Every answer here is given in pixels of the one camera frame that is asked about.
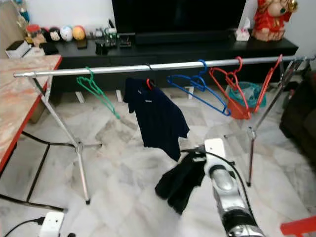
tiled floor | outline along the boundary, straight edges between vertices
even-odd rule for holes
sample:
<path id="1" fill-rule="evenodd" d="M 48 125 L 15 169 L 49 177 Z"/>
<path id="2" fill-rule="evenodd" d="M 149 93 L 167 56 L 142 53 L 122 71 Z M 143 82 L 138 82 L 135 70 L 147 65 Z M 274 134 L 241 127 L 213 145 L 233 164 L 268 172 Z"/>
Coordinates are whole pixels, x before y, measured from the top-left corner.
<path id="1" fill-rule="evenodd" d="M 206 138 L 240 131 L 258 117 L 236 121 L 197 100 L 188 100 L 177 89 L 166 89 L 165 93 L 182 110 L 190 127 L 189 138 L 180 139 L 181 148 L 192 148 Z M 108 95 L 116 100 L 114 93 Z M 206 93 L 199 95 L 214 101 Z M 225 236 L 208 178 L 193 191 L 183 215 L 177 215 L 154 192 L 161 175 L 176 163 L 160 149 L 143 147 L 135 114 L 128 114 L 126 104 L 115 103 L 122 116 L 117 120 L 95 98 L 85 98 L 86 103 L 79 104 L 74 94 L 65 94 L 57 110 L 83 142 L 103 143 L 103 147 L 87 148 L 83 153 L 91 205 L 85 205 L 76 156 L 67 147 L 50 149 L 32 196 L 34 202 L 68 209 L 61 237 L 70 232 L 78 237 Z M 257 222 L 268 237 L 282 236 L 281 223 L 316 213 L 316 176 L 299 149 L 278 129 L 280 105 L 281 102 L 276 104 L 258 130 L 253 186 L 248 189 Z M 47 111 L 37 124 L 29 124 L 25 130 L 41 139 L 68 141 Z M 231 137 L 224 144 L 227 157 L 235 160 L 245 175 L 247 136 Z M 45 146 L 21 135 L 0 179 L 0 193 L 25 198 L 44 149 Z M 46 212 L 0 200 L 1 229 L 6 233 L 15 224 Z M 35 224 L 26 224 L 11 237 L 37 236 L 39 229 Z"/>

marble table top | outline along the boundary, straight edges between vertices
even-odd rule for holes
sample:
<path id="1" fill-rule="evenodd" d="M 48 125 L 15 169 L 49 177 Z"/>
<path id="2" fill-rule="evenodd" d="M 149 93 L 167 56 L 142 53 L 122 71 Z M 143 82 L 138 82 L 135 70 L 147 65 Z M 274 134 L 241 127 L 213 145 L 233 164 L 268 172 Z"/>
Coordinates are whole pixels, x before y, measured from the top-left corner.
<path id="1" fill-rule="evenodd" d="M 30 82 L 25 78 L 14 78 L 13 73 L 54 70 L 61 60 L 60 55 L 0 59 L 0 171 L 40 101 Z M 47 80 L 48 77 L 38 78 L 43 87 Z"/>

navy polo shirt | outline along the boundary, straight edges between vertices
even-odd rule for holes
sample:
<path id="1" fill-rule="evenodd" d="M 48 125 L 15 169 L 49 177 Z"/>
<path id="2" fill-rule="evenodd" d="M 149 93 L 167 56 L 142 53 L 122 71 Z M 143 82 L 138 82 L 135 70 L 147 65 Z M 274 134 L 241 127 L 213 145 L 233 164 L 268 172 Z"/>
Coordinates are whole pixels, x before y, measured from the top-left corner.
<path id="1" fill-rule="evenodd" d="M 136 113 L 144 146 L 163 149 L 177 161 L 178 138 L 189 132 L 181 110 L 158 87 L 149 90 L 143 79 L 126 79 L 124 102 Z"/>

blue hanger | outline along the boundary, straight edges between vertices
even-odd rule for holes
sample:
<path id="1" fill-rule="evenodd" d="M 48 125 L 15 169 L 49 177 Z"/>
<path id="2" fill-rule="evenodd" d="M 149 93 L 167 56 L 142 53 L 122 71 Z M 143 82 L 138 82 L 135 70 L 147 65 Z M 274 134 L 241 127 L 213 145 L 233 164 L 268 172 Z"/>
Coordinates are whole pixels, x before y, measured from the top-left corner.
<path id="1" fill-rule="evenodd" d="M 198 75 L 195 76 L 185 76 L 185 75 L 171 75 L 167 77 L 167 82 L 169 84 L 171 84 L 172 86 L 175 86 L 177 88 L 179 88 L 180 90 L 184 91 L 187 94 L 192 95 L 194 98 L 200 100 L 201 102 L 207 104 L 208 106 L 212 107 L 213 109 L 217 110 L 218 112 L 222 113 L 225 116 L 230 116 L 231 115 L 231 110 L 227 108 L 227 104 L 225 103 L 225 101 L 215 92 L 213 91 L 211 88 L 209 88 L 206 84 L 204 79 L 202 78 L 202 75 L 207 73 L 207 65 L 206 62 L 204 60 L 199 60 L 199 62 L 203 63 L 204 65 L 204 70 L 199 72 Z M 203 100 L 202 98 L 194 95 L 193 93 L 189 92 L 188 90 L 182 88 L 181 86 L 177 85 L 176 83 L 173 82 L 174 78 L 180 78 L 180 79 L 185 79 L 190 81 L 190 85 L 193 86 L 194 88 L 199 89 L 200 91 L 204 92 L 206 90 L 208 90 L 209 92 L 211 92 L 224 106 L 224 108 L 218 109 L 215 106 L 213 106 L 212 104 L 210 104 L 209 102 Z"/>

tv cabinet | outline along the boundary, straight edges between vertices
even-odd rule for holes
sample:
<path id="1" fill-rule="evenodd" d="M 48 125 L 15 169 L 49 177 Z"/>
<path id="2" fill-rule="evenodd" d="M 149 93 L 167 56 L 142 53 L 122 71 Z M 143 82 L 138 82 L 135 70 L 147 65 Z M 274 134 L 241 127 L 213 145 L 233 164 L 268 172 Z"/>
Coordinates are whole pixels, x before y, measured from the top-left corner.
<path id="1" fill-rule="evenodd" d="M 298 47 L 282 39 L 277 42 L 261 42 L 250 38 L 248 42 L 237 42 L 234 39 L 227 41 L 156 44 L 156 45 L 133 45 L 131 48 L 111 48 L 105 56 L 95 54 L 94 40 L 88 40 L 86 49 L 77 49 L 75 41 L 55 43 L 59 54 L 63 57 L 60 69 L 106 67 L 106 66 L 128 66 L 140 64 L 176 63 L 203 60 L 233 59 L 237 56 L 268 57 L 293 55 Z M 273 64 L 244 65 L 238 73 L 240 81 L 251 81 L 262 83 L 269 68 Z M 223 67 L 233 70 L 236 66 Z M 170 87 L 166 77 L 172 74 L 196 75 L 201 68 L 185 70 L 168 70 L 157 72 L 135 72 L 119 74 L 97 74 L 95 81 L 103 90 L 124 89 L 127 77 L 146 78 L 150 77 L 159 87 Z M 55 76 L 53 77 L 52 93 L 83 91 L 77 84 L 77 76 Z M 213 84 L 209 75 L 205 75 L 205 82 Z M 279 80 L 279 71 L 276 71 L 273 81 Z"/>

